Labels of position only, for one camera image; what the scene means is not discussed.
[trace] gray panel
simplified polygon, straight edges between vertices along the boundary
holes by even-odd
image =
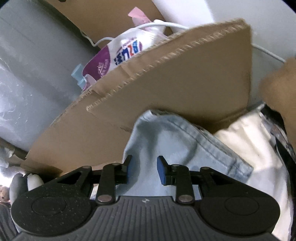
[[[209,228],[192,207],[181,206],[171,197],[122,196],[111,206],[100,206],[83,227],[58,237],[36,237],[21,233],[14,241],[278,241],[271,234],[234,238]]]

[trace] white cable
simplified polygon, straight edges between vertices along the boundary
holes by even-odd
[[[104,40],[110,40],[110,41],[112,41],[114,39],[114,38],[111,38],[111,37],[105,37],[105,38],[100,39],[98,42],[93,43],[93,41],[88,36],[86,36],[82,31],[80,31],[80,32],[81,32],[81,34],[82,34],[83,37],[87,38],[89,40],[89,42],[91,42],[91,44],[92,44],[93,47],[98,46],[98,44],[100,42],[104,41]]]
[[[139,25],[139,26],[137,26],[135,28],[147,28],[147,27],[153,27],[153,26],[165,26],[165,27],[172,27],[172,28],[180,28],[180,29],[183,29],[183,30],[188,30],[189,29],[189,27],[186,27],[186,26],[183,26],[183,25],[180,25],[180,24],[177,24],[177,23],[169,23],[169,22],[144,23],[144,24]],[[100,39],[98,42],[96,42],[94,44],[93,41],[88,36],[86,36],[83,32],[81,32],[81,34],[85,38],[87,38],[90,41],[90,43],[92,44],[92,46],[94,46],[94,47],[97,46],[100,42],[102,42],[104,40],[110,40],[110,41],[112,41],[114,39],[114,38],[111,38],[111,37],[105,37],[105,38]],[[278,61],[281,61],[282,63],[285,63],[286,62],[283,58],[281,58],[281,57],[277,56],[276,54],[274,54],[273,52],[270,52],[269,50],[261,47],[260,45],[257,45],[257,44],[254,44],[253,43],[252,46],[253,46],[253,48],[258,49],[258,50],[266,53],[267,55],[269,55],[269,56],[277,59]]]
[[[254,44],[253,43],[252,46],[253,46],[253,48],[258,49],[258,50],[260,50],[260,51],[268,54],[269,56],[277,59],[278,61],[281,61],[282,63],[285,63],[286,62],[283,58],[281,58],[281,57],[277,56],[276,54],[274,54],[273,52],[270,52],[269,50],[261,47],[260,45],[257,45],[257,44]]]

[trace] cardboard box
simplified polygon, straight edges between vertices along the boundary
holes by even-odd
[[[117,37],[133,28],[134,24],[128,13],[134,8],[141,9],[147,17],[164,20],[151,0],[47,0],[52,6],[66,16],[93,42],[104,37]]]
[[[33,144],[26,165],[67,172],[122,159],[148,109],[179,114],[212,132],[246,110],[252,62],[243,20],[175,34],[122,63],[69,106]]]

